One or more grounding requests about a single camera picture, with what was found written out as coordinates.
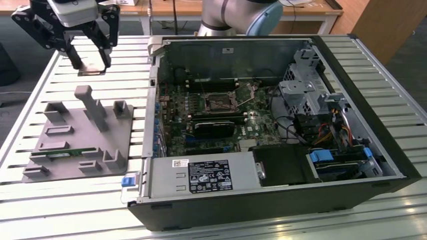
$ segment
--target warning label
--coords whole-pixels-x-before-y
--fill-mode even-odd
[[[189,162],[188,181],[192,194],[232,190],[228,160]]]

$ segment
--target blue tab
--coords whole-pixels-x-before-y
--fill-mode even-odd
[[[312,161],[313,163],[319,161],[317,156],[316,156],[316,154],[315,154],[313,152],[309,153],[309,158],[311,158],[311,161]]]
[[[121,179],[121,187],[133,187],[135,186],[135,177],[124,177]]]
[[[363,148],[363,152],[364,152],[367,158],[371,158],[374,156],[372,151],[368,147]]]
[[[309,154],[311,161],[323,162],[323,161],[333,161],[333,156],[329,150],[315,150]]]

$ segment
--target floor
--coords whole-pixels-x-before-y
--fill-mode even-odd
[[[199,22],[180,22],[179,34],[193,34],[199,29]],[[17,66],[21,74],[19,81],[8,86],[0,86],[0,93],[13,91],[31,92],[37,80],[43,74],[45,66],[53,54],[52,50],[45,50],[36,41],[27,35],[23,29],[12,22],[9,17],[0,17],[0,43]],[[172,35],[173,30],[163,29],[163,26],[155,22],[152,26],[155,35]],[[141,26],[137,22],[120,23],[120,35],[143,34]],[[415,100],[424,109],[427,109],[427,18],[419,25],[415,35],[412,35],[404,46],[398,51],[395,57],[387,65],[387,69],[399,80]],[[0,94],[0,102],[4,102],[0,108],[0,146],[8,136],[11,128],[25,105],[28,93]]]

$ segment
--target wooden desk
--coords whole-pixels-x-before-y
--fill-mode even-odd
[[[295,8],[296,21],[319,21],[321,26],[319,34],[328,34],[336,18],[343,14],[343,10],[332,9],[325,0],[313,0],[312,3],[300,4],[304,8]],[[179,21],[200,21],[201,19],[201,0],[176,0],[176,15]],[[172,21],[173,6],[172,0],[152,0],[152,20]],[[283,8],[280,21],[293,21],[293,8]]]
[[[336,0],[344,14],[332,34],[356,34],[386,64],[427,15],[426,0]]]

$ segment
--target metal table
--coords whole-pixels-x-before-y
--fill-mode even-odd
[[[427,176],[427,116],[359,40],[323,36],[378,116],[407,156]],[[121,202],[121,176],[44,183],[20,182],[29,151],[45,122],[48,101],[83,107],[76,85],[91,85],[104,106],[127,100],[135,109],[128,172],[141,168],[141,144],[148,86],[148,36],[121,36],[104,76],[77,77],[57,53],[0,150],[0,239],[414,239],[427,235],[427,178],[395,193],[383,194],[354,209],[283,218],[151,232]],[[80,56],[97,55],[88,39],[73,40]],[[331,79],[339,92],[339,86]],[[125,197],[135,197],[128,192]]]

